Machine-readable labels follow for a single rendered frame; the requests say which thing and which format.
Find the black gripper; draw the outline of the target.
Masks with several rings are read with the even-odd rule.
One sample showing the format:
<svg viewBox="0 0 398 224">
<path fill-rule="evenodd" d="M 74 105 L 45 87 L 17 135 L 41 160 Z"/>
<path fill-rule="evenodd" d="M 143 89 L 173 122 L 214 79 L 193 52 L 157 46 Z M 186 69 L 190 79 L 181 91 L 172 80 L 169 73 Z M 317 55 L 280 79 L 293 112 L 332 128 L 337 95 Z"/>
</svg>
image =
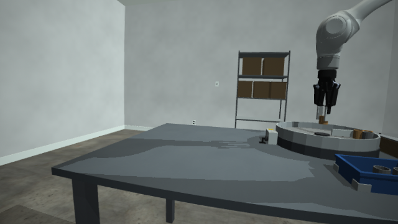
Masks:
<svg viewBox="0 0 398 224">
<path fill-rule="evenodd" d="M 314 87 L 314 104 L 317 105 L 317 117 L 322 116 L 323 101 L 326 98 L 324 121 L 330 121 L 331 107 L 336 105 L 341 84 L 335 83 L 336 70 L 319 70 L 318 83 Z M 319 90 L 319 91 L 318 91 Z M 319 94 L 319 95 L 318 95 Z M 330 102 L 330 103 L 329 103 Z"/>
</svg>

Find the dark grey cylinder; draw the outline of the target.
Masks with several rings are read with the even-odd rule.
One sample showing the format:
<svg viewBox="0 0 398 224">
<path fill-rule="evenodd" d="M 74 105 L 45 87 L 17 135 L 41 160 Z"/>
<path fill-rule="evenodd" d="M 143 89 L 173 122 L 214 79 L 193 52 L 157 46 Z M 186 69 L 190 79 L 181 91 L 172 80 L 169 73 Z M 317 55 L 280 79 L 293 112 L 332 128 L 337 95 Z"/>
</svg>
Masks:
<svg viewBox="0 0 398 224">
<path fill-rule="evenodd" d="M 392 175 L 398 175 L 398 167 L 393 168 Z"/>
<path fill-rule="evenodd" d="M 391 170 L 383 166 L 373 166 L 373 173 L 391 174 Z"/>
<path fill-rule="evenodd" d="M 369 131 L 363 131 L 362 139 L 373 139 L 374 133 Z"/>
</svg>

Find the blue open crate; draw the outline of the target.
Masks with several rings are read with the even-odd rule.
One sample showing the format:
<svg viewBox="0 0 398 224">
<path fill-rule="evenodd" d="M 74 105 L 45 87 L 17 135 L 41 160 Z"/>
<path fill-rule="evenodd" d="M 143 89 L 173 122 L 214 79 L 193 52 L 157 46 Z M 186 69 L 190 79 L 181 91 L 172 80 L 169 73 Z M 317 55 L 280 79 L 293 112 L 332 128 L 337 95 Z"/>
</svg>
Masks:
<svg viewBox="0 0 398 224">
<path fill-rule="evenodd" d="M 398 160 L 335 154 L 333 169 L 358 192 L 398 195 L 398 175 L 391 175 Z M 391 174 L 373 173 L 373 166 L 391 169 Z"/>
</svg>

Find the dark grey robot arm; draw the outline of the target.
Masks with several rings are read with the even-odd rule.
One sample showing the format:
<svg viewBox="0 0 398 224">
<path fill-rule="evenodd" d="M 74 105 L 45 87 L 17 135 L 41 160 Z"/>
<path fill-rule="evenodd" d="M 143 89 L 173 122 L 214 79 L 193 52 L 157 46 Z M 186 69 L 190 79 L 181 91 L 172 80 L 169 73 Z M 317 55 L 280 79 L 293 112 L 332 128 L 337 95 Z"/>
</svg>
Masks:
<svg viewBox="0 0 398 224">
<path fill-rule="evenodd" d="M 370 13 L 390 1 L 363 0 L 351 9 L 340 10 L 324 19 L 316 34 L 317 70 L 339 69 L 343 44 L 359 31 L 361 22 Z"/>
</svg>

